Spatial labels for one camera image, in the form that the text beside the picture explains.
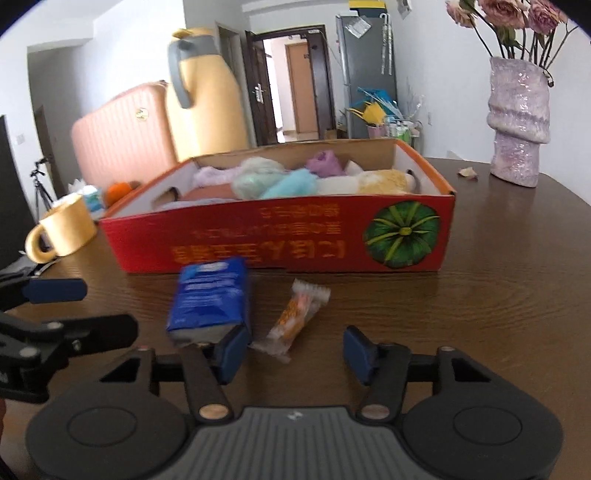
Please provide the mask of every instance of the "orange ball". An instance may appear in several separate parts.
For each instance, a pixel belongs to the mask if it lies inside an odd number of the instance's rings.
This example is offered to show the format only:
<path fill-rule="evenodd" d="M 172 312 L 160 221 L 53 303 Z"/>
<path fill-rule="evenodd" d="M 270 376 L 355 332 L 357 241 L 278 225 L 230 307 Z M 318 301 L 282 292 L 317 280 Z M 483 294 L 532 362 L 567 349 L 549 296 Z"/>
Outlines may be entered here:
<path fill-rule="evenodd" d="M 126 181 L 111 185 L 105 192 L 105 206 L 111 208 L 115 203 L 131 192 L 133 192 L 133 188 Z"/>

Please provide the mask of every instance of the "purple plush toy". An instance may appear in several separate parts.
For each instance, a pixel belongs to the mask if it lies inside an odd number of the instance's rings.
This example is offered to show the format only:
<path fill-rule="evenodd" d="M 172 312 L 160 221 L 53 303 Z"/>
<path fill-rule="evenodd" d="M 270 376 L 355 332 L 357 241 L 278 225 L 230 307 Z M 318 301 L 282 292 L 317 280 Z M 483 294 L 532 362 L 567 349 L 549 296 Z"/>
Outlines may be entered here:
<path fill-rule="evenodd" d="M 314 158 L 308 160 L 306 168 L 318 175 L 321 179 L 346 175 L 340 166 L 339 159 L 336 158 L 335 152 L 332 150 L 326 150 L 316 154 Z"/>

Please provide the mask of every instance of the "yellow mug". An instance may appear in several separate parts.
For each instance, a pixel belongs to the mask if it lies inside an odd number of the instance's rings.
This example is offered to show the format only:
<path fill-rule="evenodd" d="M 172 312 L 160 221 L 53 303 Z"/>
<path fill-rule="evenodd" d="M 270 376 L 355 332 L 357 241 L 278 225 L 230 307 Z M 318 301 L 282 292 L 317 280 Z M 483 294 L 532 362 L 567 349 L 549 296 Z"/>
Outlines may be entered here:
<path fill-rule="evenodd" d="M 25 251 L 34 262 L 48 263 L 55 257 L 65 257 L 78 251 L 95 237 L 96 232 L 84 198 L 73 195 L 41 218 L 39 225 L 27 236 Z M 49 252 L 43 252 L 39 247 L 43 233 L 51 243 Z"/>

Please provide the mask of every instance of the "red cardboard box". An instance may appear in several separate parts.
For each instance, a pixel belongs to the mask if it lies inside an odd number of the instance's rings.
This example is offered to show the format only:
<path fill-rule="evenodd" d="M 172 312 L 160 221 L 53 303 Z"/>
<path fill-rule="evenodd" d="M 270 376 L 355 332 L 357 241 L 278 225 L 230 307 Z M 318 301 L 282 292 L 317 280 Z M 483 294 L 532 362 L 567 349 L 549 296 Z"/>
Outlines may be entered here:
<path fill-rule="evenodd" d="M 163 199 L 188 193 L 201 166 L 230 168 L 260 156 L 301 168 L 322 150 L 334 150 L 340 161 L 353 160 L 364 170 L 412 172 L 417 192 L 155 211 Z M 174 273 L 187 264 L 233 255 L 245 257 L 252 268 L 436 271 L 446 251 L 454 204 L 452 187 L 407 144 L 393 139 L 335 140 L 273 145 L 179 164 L 115 205 L 101 225 L 119 265 L 129 273 Z"/>

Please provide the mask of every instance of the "pumpkin picture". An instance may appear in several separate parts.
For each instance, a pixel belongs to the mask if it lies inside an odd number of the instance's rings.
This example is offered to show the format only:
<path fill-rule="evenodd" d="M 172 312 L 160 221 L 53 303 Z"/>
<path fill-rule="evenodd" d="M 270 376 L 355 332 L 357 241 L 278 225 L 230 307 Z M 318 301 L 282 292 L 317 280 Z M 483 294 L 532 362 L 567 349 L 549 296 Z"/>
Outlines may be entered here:
<path fill-rule="evenodd" d="M 420 202 L 380 210 L 363 233 L 369 255 L 389 268 L 416 265 L 430 254 L 439 234 L 437 212 Z"/>

